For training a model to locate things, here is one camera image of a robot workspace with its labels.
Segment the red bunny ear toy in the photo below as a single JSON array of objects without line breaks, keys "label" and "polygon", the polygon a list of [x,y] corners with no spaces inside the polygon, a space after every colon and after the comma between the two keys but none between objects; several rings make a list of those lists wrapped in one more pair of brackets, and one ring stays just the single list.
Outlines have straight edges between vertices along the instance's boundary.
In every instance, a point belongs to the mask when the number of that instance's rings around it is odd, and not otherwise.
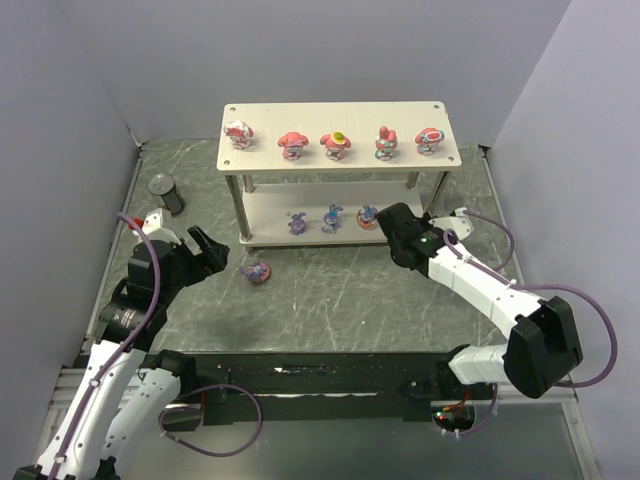
[{"label": "red bunny ear toy", "polygon": [[375,140],[375,157],[381,161],[390,160],[398,145],[397,133],[386,126],[381,126]]}]

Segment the pink toy yellow hat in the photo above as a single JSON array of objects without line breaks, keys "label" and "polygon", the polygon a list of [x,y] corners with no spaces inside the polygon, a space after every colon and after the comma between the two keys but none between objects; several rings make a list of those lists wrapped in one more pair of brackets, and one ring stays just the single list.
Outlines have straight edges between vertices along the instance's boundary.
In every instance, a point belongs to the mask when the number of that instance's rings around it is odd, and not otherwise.
[{"label": "pink toy yellow hat", "polygon": [[351,140],[340,131],[323,135],[320,144],[325,147],[326,156],[334,161],[344,158],[345,151],[351,147]]}]

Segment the pink white toy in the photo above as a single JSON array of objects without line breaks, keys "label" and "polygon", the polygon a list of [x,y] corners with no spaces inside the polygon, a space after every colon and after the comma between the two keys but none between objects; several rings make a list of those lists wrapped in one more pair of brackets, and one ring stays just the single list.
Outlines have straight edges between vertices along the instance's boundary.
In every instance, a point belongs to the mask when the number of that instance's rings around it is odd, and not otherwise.
[{"label": "pink white toy", "polygon": [[225,123],[223,132],[231,140],[232,146],[238,150],[249,148],[254,137],[252,128],[241,120]]}]

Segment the pink blue goggles toy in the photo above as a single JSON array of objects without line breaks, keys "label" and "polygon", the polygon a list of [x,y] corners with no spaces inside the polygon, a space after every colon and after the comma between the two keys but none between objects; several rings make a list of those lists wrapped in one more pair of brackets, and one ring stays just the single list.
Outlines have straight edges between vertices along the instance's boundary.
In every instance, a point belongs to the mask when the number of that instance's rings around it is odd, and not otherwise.
[{"label": "pink blue goggles toy", "polygon": [[444,138],[445,134],[442,130],[434,127],[424,128],[414,139],[416,151],[420,155],[431,156]]}]

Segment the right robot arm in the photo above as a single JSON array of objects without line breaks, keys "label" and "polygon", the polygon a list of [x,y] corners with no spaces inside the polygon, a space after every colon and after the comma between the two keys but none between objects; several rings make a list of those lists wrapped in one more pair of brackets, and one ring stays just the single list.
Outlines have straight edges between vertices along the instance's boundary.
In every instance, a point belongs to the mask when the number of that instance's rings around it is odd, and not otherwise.
[{"label": "right robot arm", "polygon": [[582,362],[570,305],[524,289],[472,255],[462,243],[473,232],[463,209],[447,217],[417,217],[396,203],[379,211],[376,222],[396,265],[459,295],[505,338],[502,345],[450,352],[447,368],[460,384],[507,384],[537,399]]}]

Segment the orange base purple toy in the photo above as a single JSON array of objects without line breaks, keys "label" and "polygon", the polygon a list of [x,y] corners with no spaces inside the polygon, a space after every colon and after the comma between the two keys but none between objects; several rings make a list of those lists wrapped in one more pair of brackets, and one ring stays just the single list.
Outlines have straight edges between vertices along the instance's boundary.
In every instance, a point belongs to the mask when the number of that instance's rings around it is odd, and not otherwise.
[{"label": "orange base purple toy", "polygon": [[371,230],[377,224],[378,209],[369,205],[364,205],[356,214],[356,222],[360,228]]}]

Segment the purple spotted toy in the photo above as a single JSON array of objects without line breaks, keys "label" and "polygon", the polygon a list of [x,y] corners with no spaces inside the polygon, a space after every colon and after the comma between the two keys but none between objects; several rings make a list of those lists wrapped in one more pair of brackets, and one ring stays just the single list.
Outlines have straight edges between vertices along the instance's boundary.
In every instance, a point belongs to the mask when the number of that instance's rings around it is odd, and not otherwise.
[{"label": "purple spotted toy", "polygon": [[264,283],[271,276],[270,266],[263,261],[254,261],[251,264],[241,266],[239,271],[252,283]]}]

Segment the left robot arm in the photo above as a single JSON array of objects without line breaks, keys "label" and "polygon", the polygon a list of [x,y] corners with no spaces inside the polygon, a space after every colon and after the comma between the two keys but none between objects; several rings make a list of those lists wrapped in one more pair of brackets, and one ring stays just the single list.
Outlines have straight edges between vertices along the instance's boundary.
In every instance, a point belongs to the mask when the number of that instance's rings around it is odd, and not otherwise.
[{"label": "left robot arm", "polygon": [[152,362],[138,393],[122,400],[142,366],[167,310],[178,293],[223,271],[228,246],[199,227],[188,233],[193,253],[171,230],[139,229],[142,238],[110,302],[100,312],[88,364],[69,410],[38,460],[18,469],[17,479],[118,479],[133,446],[166,405],[195,384],[193,357],[163,351]]}]

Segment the purple white toy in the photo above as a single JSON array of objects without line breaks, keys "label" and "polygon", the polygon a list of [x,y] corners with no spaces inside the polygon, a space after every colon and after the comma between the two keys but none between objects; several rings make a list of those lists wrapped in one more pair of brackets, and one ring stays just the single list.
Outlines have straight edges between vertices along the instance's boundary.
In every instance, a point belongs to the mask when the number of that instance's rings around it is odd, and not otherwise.
[{"label": "purple white toy", "polygon": [[339,213],[343,211],[343,207],[331,204],[328,207],[328,212],[323,217],[323,225],[321,231],[324,233],[336,234],[340,228]]}]

